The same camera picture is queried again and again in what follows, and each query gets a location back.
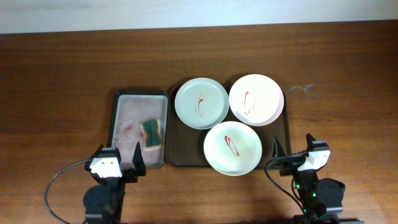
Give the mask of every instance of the brown tabletop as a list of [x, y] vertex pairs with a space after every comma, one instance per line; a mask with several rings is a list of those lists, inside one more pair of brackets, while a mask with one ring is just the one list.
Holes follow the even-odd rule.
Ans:
[[[0, 223], [55, 223], [50, 178], [105, 143], [113, 95], [220, 83], [250, 73], [285, 91], [292, 151], [331, 148], [320, 178], [346, 184], [343, 218], [398, 223], [398, 21], [0, 35]], [[272, 176], [286, 189], [290, 177]], [[96, 182], [82, 166], [52, 186], [55, 213], [84, 217]], [[149, 169], [126, 187], [123, 223], [290, 218], [298, 206], [261, 170]]]

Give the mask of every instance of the white wall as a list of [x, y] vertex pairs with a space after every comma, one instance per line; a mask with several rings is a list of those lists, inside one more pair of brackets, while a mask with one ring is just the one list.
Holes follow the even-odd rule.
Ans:
[[0, 33], [398, 19], [398, 0], [0, 0]]

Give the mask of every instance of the cable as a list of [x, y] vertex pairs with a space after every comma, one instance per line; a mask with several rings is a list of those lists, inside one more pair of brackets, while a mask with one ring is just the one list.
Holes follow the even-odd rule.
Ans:
[[293, 187], [293, 186], [294, 186], [294, 185], [293, 185], [293, 182], [294, 182], [294, 179], [292, 179], [292, 184], [291, 184], [291, 186], [292, 186], [292, 192], [293, 192], [293, 194], [294, 194], [294, 197], [295, 197], [299, 202], [301, 202], [300, 197], [297, 196], [296, 191], [294, 190], [294, 189], [296, 189], [296, 187]]
[[59, 172], [57, 172], [57, 174], [55, 174], [55, 175], [51, 178], [49, 184], [47, 185], [47, 188], [45, 189], [45, 192], [44, 192], [44, 204], [45, 204], [45, 206], [47, 207], [47, 210], [50, 212], [50, 214], [51, 214], [54, 218], [56, 218], [58, 221], [60, 221], [60, 222], [62, 222], [62, 223], [64, 223], [64, 224], [70, 224], [70, 223], [68, 223], [67, 221], [63, 220], [63, 219], [60, 218], [58, 215], [56, 215], [56, 214], [53, 212], [53, 210], [50, 208], [49, 201], [47, 200], [47, 195], [49, 194], [50, 186], [51, 186], [52, 182], [53, 182], [60, 174], [62, 174], [63, 172], [65, 172], [65, 171], [68, 170], [69, 168], [74, 167], [74, 166], [76, 166], [76, 165], [78, 165], [78, 164], [82, 164], [82, 163], [84, 163], [84, 162], [88, 162], [88, 161], [92, 161], [92, 159], [85, 159], [85, 160], [83, 160], [83, 161], [75, 162], [74, 164], [70, 164], [69, 166], [63, 168], [62, 170], [60, 170]]
[[304, 208], [301, 206], [300, 202], [299, 202], [292, 194], [290, 194], [290, 193], [287, 192], [285, 189], [283, 189], [281, 186], [279, 186], [279, 185], [271, 178], [271, 176], [268, 174], [268, 171], [267, 171], [268, 165], [269, 165], [271, 162], [275, 162], [275, 161], [278, 161], [278, 160], [280, 160], [280, 159], [286, 159], [286, 158], [288, 158], [288, 157], [299, 156], [299, 155], [303, 155], [303, 153], [302, 153], [302, 152], [299, 152], [299, 153], [292, 154], [292, 155], [289, 155], [289, 156], [281, 156], [281, 157], [278, 157], [278, 158], [271, 159], [271, 160], [268, 161], [268, 162], [266, 163], [266, 165], [264, 166], [264, 172], [266, 173], [266, 176], [268, 177], [268, 179], [269, 179], [279, 190], [283, 191], [283, 193], [287, 194], [290, 198], [292, 198], [292, 199], [294, 200], [294, 202], [300, 207], [301, 211], [302, 211], [303, 214], [305, 215]]

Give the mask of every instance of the green sponge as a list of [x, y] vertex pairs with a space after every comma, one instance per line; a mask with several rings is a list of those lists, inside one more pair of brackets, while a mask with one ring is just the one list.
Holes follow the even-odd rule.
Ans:
[[152, 119], [142, 124], [145, 137], [145, 149], [157, 149], [162, 145], [159, 121]]

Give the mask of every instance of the plate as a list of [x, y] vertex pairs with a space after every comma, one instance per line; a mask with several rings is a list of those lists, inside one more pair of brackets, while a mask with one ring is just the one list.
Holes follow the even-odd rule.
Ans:
[[252, 171], [261, 159], [259, 136], [249, 126], [227, 121], [217, 124], [205, 138], [205, 157], [218, 172], [237, 176]]
[[240, 121], [263, 126], [279, 117], [284, 107], [284, 96], [279, 85], [269, 77], [246, 75], [232, 86], [229, 105]]
[[177, 116], [191, 128], [212, 128], [224, 120], [228, 110], [227, 92], [210, 78], [194, 78], [184, 83], [175, 96]]

